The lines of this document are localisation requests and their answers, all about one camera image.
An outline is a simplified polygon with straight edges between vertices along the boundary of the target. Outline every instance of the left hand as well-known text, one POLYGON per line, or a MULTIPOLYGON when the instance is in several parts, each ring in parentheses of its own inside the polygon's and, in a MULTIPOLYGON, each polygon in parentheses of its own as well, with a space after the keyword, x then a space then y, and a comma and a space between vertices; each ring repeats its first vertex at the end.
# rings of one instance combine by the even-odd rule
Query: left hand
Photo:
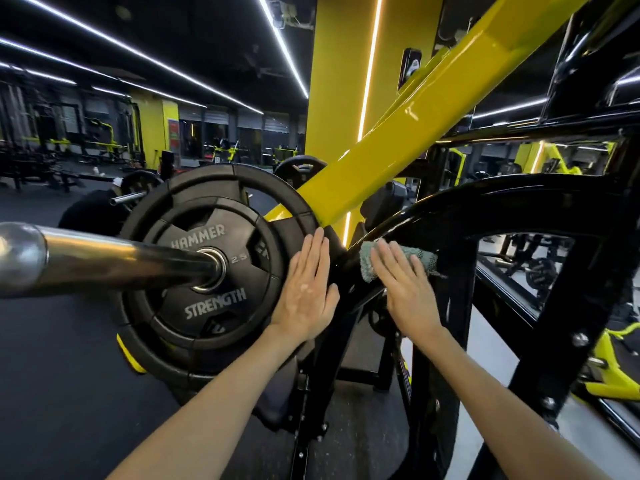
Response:
POLYGON ((315 339, 333 318, 340 300, 338 286, 329 279, 329 240, 322 228, 305 237, 302 250, 289 264, 289 273, 280 300, 271 316, 271 325, 292 338, 296 346, 315 339))

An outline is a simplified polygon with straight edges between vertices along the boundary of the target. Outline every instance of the yellow metal beam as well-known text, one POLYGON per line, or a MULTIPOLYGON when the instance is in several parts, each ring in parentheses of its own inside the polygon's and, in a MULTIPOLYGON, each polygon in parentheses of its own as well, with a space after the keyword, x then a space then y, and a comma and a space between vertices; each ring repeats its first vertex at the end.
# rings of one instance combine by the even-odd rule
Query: yellow metal beam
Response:
MULTIPOLYGON (((586 1, 497 0, 395 112, 300 187, 321 225, 336 222, 395 177, 586 1), (381 151, 389 141, 392 154, 381 151)), ((268 218, 286 215, 280 207, 268 218)))

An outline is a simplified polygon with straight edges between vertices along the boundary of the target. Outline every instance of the towel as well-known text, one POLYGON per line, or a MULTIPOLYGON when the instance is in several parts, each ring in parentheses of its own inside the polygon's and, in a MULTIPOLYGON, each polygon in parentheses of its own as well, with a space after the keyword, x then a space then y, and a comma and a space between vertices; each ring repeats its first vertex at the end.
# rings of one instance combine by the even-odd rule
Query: towel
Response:
MULTIPOLYGON (((360 247, 360 272, 362 274, 362 279, 368 283, 372 282, 377 277, 376 272, 373 270, 373 265, 371 264, 371 248, 374 245, 375 242, 363 242, 360 247)), ((436 264, 438 262, 438 256, 436 254, 418 248, 407 248, 405 246, 400 246, 400 249, 403 250, 407 259, 409 259, 409 256, 412 254, 418 256, 418 259, 420 259, 420 262, 424 266, 424 270, 427 274, 439 276, 441 278, 445 277, 436 271, 436 264)))

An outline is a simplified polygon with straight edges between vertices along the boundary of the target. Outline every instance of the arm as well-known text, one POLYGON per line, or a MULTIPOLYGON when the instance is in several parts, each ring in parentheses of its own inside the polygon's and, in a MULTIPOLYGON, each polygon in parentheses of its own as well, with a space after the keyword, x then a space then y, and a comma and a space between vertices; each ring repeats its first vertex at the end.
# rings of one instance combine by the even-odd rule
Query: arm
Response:
POLYGON ((480 367, 440 324, 424 268, 396 242, 379 240, 373 267, 387 287, 396 325, 447 380, 466 407, 505 475, 519 479, 606 479, 603 471, 480 367))
POLYGON ((188 404, 142 442, 109 480, 217 479, 260 394, 295 348, 331 322, 339 300, 327 292, 329 242, 322 229, 305 238, 260 338, 188 404))

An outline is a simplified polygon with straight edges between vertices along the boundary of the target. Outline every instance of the black rubber weight plate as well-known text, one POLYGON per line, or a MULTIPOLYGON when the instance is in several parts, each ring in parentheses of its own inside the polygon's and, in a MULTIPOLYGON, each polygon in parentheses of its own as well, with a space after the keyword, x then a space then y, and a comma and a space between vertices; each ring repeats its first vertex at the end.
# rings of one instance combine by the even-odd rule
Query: black rubber weight plate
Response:
POLYGON ((316 227, 311 210, 295 190, 254 167, 205 166, 160 185, 133 209, 121 236, 192 250, 223 248, 229 283, 220 284, 212 295, 188 288, 123 293, 119 323, 125 345, 144 368, 165 382, 201 387, 242 354, 268 323, 265 318, 275 306, 285 265, 316 227), (245 187, 267 193, 293 217, 265 222, 247 206, 245 187), (251 290, 243 286, 249 282, 251 290), (173 308, 166 299, 172 293, 179 295, 171 298, 173 308), (254 319, 241 318, 243 311, 251 313, 246 302, 259 302, 261 310, 254 319), (249 327, 240 332, 247 319, 249 327))

